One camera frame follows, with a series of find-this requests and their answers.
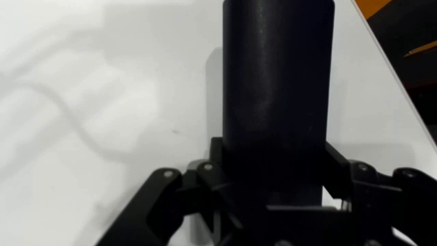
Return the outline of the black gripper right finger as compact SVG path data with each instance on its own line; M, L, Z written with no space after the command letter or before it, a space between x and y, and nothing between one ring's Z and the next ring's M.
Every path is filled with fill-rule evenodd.
M437 246L437 179L417 168L395 168L391 175L350 160L325 144L321 164L324 187L350 204L354 246Z

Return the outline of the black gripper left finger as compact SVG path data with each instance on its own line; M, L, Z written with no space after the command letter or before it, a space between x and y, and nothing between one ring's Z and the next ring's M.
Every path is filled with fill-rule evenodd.
M223 140L210 141L209 159L194 161L182 174L175 168L152 172L116 216L96 246L169 246L186 216L199 216L213 246L235 246L236 228L201 179L201 164L221 164Z

